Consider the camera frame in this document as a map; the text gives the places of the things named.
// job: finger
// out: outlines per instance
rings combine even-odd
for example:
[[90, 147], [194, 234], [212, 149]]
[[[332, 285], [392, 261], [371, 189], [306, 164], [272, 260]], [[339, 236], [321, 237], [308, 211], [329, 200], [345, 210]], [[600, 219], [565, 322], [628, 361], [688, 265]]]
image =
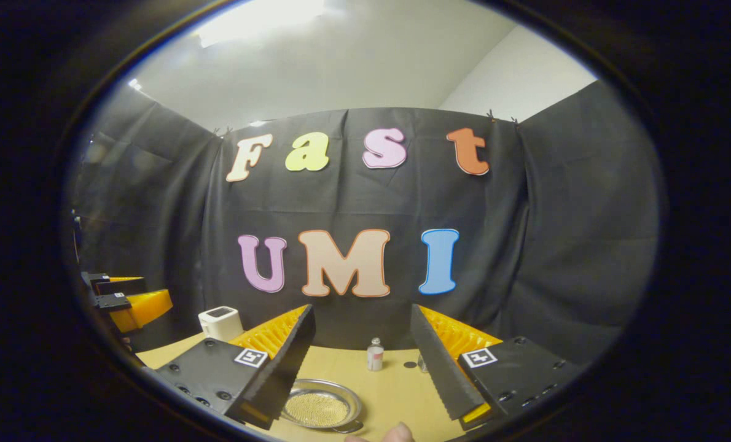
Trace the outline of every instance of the finger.
[[412, 438], [412, 432], [410, 427], [405, 425], [403, 422], [399, 422], [399, 425], [394, 426], [385, 434], [385, 438], [382, 442], [414, 442]]

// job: wooden table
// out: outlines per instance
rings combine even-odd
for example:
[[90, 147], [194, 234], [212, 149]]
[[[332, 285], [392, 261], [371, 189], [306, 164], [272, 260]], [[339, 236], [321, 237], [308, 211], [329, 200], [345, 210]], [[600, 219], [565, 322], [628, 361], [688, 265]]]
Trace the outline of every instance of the wooden table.
[[[160, 349], [137, 353], [137, 356], [150, 368], [157, 369], [203, 338], [205, 334], [199, 333]], [[458, 421], [448, 417], [430, 375], [416, 367], [403, 366], [408, 361], [416, 362], [419, 350], [385, 351], [380, 371], [365, 368], [365, 352], [312, 346], [297, 377], [332, 381], [354, 391], [363, 404], [363, 410], [357, 417], [363, 422], [363, 428], [352, 434], [371, 442], [380, 442], [399, 421], [410, 427], [416, 442], [449, 440], [464, 434]], [[343, 434], [331, 430], [310, 430], [283, 419], [273, 421], [270, 431], [252, 428], [292, 442], [343, 442], [344, 439]]]

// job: orange letter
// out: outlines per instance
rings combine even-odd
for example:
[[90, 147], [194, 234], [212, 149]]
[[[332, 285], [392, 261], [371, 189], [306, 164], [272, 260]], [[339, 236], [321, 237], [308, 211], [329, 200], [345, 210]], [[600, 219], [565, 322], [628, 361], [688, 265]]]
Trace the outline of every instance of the orange letter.
[[486, 174], [488, 163], [477, 159], [478, 147], [486, 147], [483, 138], [475, 137], [472, 129], [463, 128], [447, 134], [447, 139], [455, 143], [456, 162], [462, 171], [468, 174]]
[[308, 284], [303, 293], [309, 297], [326, 297], [330, 288], [324, 285], [323, 272], [339, 295], [346, 293], [355, 272], [358, 283], [352, 287], [357, 297], [384, 297], [390, 293], [385, 285], [385, 244], [390, 241], [387, 230], [363, 230], [354, 239], [346, 258], [341, 255], [326, 230], [301, 232], [299, 241], [306, 246], [308, 255]]
[[237, 142], [237, 155], [234, 157], [232, 171], [226, 176], [226, 181], [243, 181], [248, 178], [250, 172], [245, 170], [245, 163], [249, 163], [251, 167], [254, 167], [259, 162], [262, 148], [269, 147], [272, 143], [272, 134], [245, 138], [245, 140]]

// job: white wall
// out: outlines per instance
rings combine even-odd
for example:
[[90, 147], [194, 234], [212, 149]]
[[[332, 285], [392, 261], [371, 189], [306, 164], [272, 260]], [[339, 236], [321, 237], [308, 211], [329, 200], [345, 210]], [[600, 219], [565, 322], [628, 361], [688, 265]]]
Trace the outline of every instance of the white wall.
[[517, 26], [450, 93], [439, 109], [524, 121], [596, 78], [543, 37]]

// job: blue letter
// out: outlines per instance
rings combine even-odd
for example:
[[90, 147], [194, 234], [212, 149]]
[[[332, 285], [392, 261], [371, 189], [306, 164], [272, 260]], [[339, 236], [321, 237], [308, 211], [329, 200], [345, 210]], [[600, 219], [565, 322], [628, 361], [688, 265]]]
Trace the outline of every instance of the blue letter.
[[428, 267], [420, 293], [438, 295], [455, 289], [456, 283], [450, 279], [450, 268], [453, 266], [453, 244], [458, 241], [458, 230], [426, 230], [420, 239], [428, 246]]

